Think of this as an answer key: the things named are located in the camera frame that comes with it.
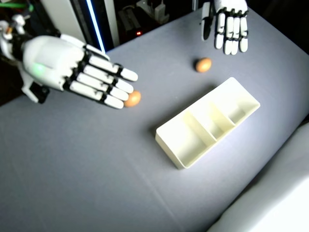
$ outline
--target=gray table surface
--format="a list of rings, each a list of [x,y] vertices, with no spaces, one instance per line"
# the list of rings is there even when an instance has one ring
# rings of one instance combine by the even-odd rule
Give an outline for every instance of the gray table surface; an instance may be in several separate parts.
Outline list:
[[[108,55],[136,71],[142,101],[114,110],[52,91],[0,109],[2,232],[202,232],[309,113],[309,56],[254,12],[249,50],[226,56],[202,43],[201,11]],[[210,57],[210,71],[193,69]],[[235,77],[261,107],[188,170],[154,131],[212,86]]]

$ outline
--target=brown egg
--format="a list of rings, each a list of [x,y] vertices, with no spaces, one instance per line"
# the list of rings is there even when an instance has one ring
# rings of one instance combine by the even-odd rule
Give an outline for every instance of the brown egg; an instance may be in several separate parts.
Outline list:
[[[199,73],[208,71],[211,68],[211,59],[203,58],[197,62],[196,70]]]
[[[133,107],[140,102],[140,92],[134,90],[133,93],[129,94],[129,99],[125,101],[125,107]]]

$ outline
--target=white compartment tray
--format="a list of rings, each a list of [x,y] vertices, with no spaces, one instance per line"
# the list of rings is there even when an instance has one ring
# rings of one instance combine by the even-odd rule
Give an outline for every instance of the white compartment tray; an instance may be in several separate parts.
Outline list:
[[[179,169],[189,168],[259,107],[231,77],[159,127],[155,140]]]

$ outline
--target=dark background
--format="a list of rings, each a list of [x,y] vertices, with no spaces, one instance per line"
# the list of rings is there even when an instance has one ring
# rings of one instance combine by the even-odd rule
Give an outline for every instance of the dark background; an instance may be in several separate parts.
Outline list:
[[[40,5],[39,0],[31,1],[35,5],[35,11],[31,16],[31,24],[27,25],[27,31],[33,35],[46,34],[46,30],[50,29],[51,22]],[[128,5],[134,5],[136,0],[114,0],[116,15],[117,12],[122,10]],[[161,0],[152,0],[153,5],[160,4]],[[166,13],[170,15],[170,21],[175,20],[181,16],[189,14],[192,11],[191,0],[164,0],[166,4]],[[248,6],[260,14],[264,19],[271,23],[275,28],[280,30],[284,35],[291,39],[307,54],[309,54],[309,1],[307,0],[247,0]],[[11,15],[18,13],[17,10],[0,8],[0,20],[9,20]],[[139,17],[144,17],[141,24],[145,28],[145,32],[151,31],[160,25],[152,21],[150,18],[145,20],[145,14],[138,11]],[[119,34],[122,43],[127,42],[131,38],[126,38],[125,33],[122,31],[121,23],[118,22]],[[1,58],[0,69],[0,105],[14,99],[21,93],[20,87],[22,81],[19,76],[18,70]]]

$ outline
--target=robotic hand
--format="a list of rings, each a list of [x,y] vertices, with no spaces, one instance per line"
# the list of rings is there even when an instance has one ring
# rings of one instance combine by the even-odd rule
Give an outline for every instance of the robotic hand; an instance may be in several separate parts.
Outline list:
[[[30,38],[23,29],[23,16],[15,15],[13,21],[17,35],[6,21],[0,21],[1,51],[17,61],[22,91],[32,101],[43,103],[51,87],[117,109],[124,107],[133,86],[123,79],[137,81],[135,72],[111,63],[105,53],[69,35]]]
[[[202,40],[206,40],[212,24],[213,7],[216,13],[215,47],[224,53],[235,55],[248,50],[248,6],[246,0],[214,0],[213,5],[206,2],[202,10]]]

